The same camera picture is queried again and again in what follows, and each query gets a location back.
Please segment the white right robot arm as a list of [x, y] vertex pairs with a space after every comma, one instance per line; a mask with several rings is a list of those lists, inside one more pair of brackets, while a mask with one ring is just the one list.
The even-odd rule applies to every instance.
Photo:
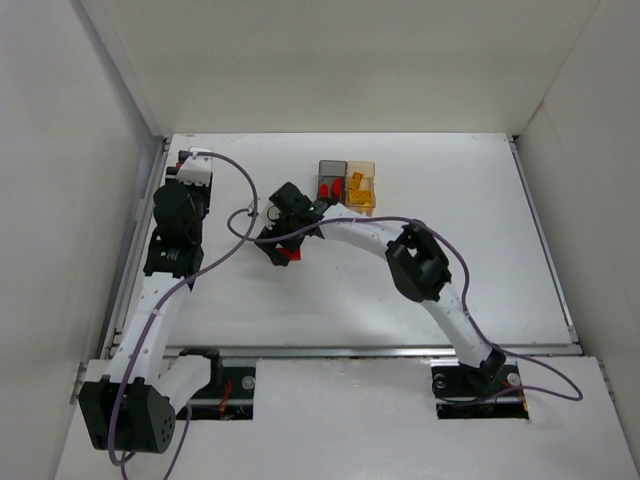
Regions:
[[288, 265], [288, 255], [308, 236], [344, 242], [384, 260], [399, 293], [422, 306], [453, 346], [463, 385], [459, 395], [489, 394], [505, 355], [474, 326], [451, 284], [449, 260], [426, 227], [409, 220], [399, 228], [389, 226], [333, 199], [312, 200], [290, 182], [269, 197], [264, 215], [267, 222], [257, 245], [276, 266]]

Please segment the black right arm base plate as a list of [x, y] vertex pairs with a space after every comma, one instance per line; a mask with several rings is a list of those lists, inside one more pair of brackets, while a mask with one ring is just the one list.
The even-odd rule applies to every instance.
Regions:
[[513, 362], [488, 383], [458, 364], [434, 364], [431, 374], [439, 420], [529, 419], [524, 393], [515, 390], [521, 378]]

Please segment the red curved lego brick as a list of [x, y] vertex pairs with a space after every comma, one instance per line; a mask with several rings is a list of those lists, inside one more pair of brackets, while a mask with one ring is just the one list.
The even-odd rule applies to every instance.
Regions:
[[344, 191], [344, 181], [341, 177], [335, 178], [332, 183], [332, 196], [340, 199]]

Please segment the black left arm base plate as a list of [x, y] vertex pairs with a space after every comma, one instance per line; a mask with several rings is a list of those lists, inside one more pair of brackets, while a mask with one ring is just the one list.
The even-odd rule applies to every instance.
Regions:
[[180, 420], [186, 419], [190, 405], [194, 421], [234, 421], [253, 418], [255, 386], [254, 366], [225, 366], [221, 361], [184, 356], [159, 377], [156, 389], [168, 398]]

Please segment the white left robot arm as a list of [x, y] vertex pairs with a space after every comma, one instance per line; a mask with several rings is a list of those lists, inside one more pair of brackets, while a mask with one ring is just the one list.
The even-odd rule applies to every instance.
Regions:
[[172, 328], [200, 269], [203, 220], [209, 212], [213, 174], [170, 167], [153, 196], [156, 227], [143, 268], [142, 292], [106, 371], [84, 383], [81, 412], [93, 447], [163, 453], [177, 414], [205, 387], [215, 370], [212, 351], [188, 350], [161, 369]]

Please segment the red lego brick from stack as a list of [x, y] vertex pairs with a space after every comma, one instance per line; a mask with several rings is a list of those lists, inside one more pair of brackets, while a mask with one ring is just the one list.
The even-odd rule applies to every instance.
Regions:
[[302, 257], [300, 248], [290, 251], [284, 247], [279, 247], [278, 251], [289, 261], [300, 261]]

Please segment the yellow lego brick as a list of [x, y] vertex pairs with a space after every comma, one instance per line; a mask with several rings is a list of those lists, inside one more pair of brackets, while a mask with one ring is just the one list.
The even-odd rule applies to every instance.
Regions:
[[362, 180], [364, 178], [364, 174], [361, 172], [354, 172], [349, 180], [349, 189], [350, 190], [359, 190], [361, 187]]
[[347, 195], [349, 206], [370, 207], [374, 205], [374, 194], [371, 190], [349, 190]]

